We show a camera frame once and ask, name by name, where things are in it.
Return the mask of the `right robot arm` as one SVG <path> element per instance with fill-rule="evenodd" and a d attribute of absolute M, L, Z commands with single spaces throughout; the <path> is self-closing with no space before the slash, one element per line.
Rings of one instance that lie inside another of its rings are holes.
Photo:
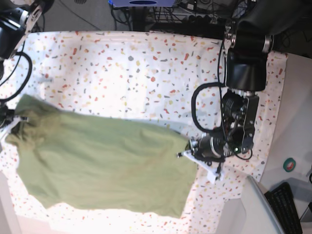
<path fill-rule="evenodd" d="M 53 0 L 35 0 L 30 5 L 18 5 L 10 0 L 0 2 L 0 76 L 4 75 L 4 61 L 14 56 L 24 57 L 28 62 L 28 72 L 20 88 L 10 97 L 0 99 L 0 139 L 3 140 L 9 132 L 27 117 L 16 115 L 15 110 L 9 109 L 7 102 L 16 98 L 28 83 L 32 73 L 32 61 L 23 51 L 27 36 L 32 32 L 40 16 L 44 15 L 52 5 Z"/>

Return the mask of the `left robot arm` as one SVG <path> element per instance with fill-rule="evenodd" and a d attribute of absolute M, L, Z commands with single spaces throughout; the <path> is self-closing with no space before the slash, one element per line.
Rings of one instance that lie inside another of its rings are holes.
<path fill-rule="evenodd" d="M 274 36 L 291 27 L 312 8 L 309 0 L 258 0 L 238 19 L 226 23 L 218 64 L 224 74 L 216 82 L 197 87 L 191 99 L 191 114 L 201 137 L 190 139 L 178 157 L 185 156 L 203 168 L 207 180 L 222 179 L 222 168 L 231 156 L 242 158 L 254 145 L 255 119 L 259 104 L 257 92 L 266 87 L 267 59 Z M 196 116 L 196 99 L 206 89 L 227 88 L 220 93 L 221 124 L 214 129 L 202 127 Z"/>

